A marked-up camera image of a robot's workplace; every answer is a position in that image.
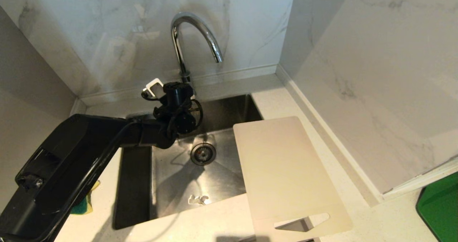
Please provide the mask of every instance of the black robotic arm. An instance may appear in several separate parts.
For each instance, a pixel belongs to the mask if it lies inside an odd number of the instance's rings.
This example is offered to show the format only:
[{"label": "black robotic arm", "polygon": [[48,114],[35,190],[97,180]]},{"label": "black robotic arm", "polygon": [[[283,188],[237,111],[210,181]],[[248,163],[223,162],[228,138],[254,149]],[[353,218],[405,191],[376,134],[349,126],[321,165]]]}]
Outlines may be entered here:
[{"label": "black robotic arm", "polygon": [[154,119],[76,114],[46,138],[16,176],[18,189],[0,216],[0,237],[15,242],[52,242],[73,206],[87,195],[119,147],[172,146],[195,130],[193,90],[168,83]]}]

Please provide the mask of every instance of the white countertop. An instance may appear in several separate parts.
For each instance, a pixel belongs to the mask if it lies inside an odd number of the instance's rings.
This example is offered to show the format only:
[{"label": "white countertop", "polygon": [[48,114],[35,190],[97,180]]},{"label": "white countertop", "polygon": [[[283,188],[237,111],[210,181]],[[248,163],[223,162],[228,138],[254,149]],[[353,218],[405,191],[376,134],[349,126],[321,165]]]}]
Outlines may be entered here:
[{"label": "white countertop", "polygon": [[[419,191],[405,194],[372,208],[368,206],[337,159],[275,75],[231,81],[196,90],[198,99],[201,100],[251,93],[264,119],[292,115],[299,117],[354,225],[354,228],[348,232],[321,237],[316,241],[436,241],[415,211]],[[129,113],[150,109],[152,109],[151,102],[139,98],[96,105],[88,108],[87,114],[124,117]],[[120,157],[121,151],[118,150],[99,178],[101,185],[92,193],[93,213],[70,216],[57,236],[56,242],[236,242],[240,238],[254,234],[246,194],[133,227],[113,230],[112,212]]]}]

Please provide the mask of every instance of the white cutting board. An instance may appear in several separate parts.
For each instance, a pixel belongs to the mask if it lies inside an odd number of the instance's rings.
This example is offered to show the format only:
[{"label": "white cutting board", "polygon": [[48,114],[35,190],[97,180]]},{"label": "white cutting board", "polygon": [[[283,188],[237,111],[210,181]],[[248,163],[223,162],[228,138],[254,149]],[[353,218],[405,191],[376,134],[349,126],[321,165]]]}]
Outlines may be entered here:
[{"label": "white cutting board", "polygon": [[[234,125],[257,241],[296,242],[352,228],[326,170],[297,117]],[[274,223],[328,213],[307,232]]]}]

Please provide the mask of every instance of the sponge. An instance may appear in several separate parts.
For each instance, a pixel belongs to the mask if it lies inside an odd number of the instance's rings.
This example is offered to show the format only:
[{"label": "sponge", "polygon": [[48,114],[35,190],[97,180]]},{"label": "sponge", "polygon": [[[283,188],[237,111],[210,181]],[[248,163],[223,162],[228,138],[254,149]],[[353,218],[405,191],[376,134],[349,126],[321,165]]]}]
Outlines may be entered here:
[{"label": "sponge", "polygon": [[83,215],[92,213],[93,209],[91,205],[91,193],[98,187],[98,185],[100,185],[100,181],[97,180],[89,193],[83,198],[83,200],[81,200],[79,204],[72,208],[70,214]]}]

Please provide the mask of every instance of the faucet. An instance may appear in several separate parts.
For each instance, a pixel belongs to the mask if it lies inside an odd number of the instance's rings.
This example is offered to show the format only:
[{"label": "faucet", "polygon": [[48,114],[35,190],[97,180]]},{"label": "faucet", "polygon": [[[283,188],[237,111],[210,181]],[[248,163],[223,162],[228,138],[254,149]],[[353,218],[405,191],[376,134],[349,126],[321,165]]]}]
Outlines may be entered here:
[{"label": "faucet", "polygon": [[211,49],[211,53],[213,54],[216,63],[223,61],[223,55],[219,49],[218,42],[216,42],[216,38],[213,36],[206,24],[198,16],[189,12],[180,12],[175,15],[171,26],[173,45],[175,46],[178,64],[180,65],[181,81],[183,81],[183,83],[190,83],[190,72],[186,69],[185,60],[183,59],[183,52],[181,51],[180,47],[180,40],[178,39],[178,27],[183,22],[190,23],[201,32]]}]

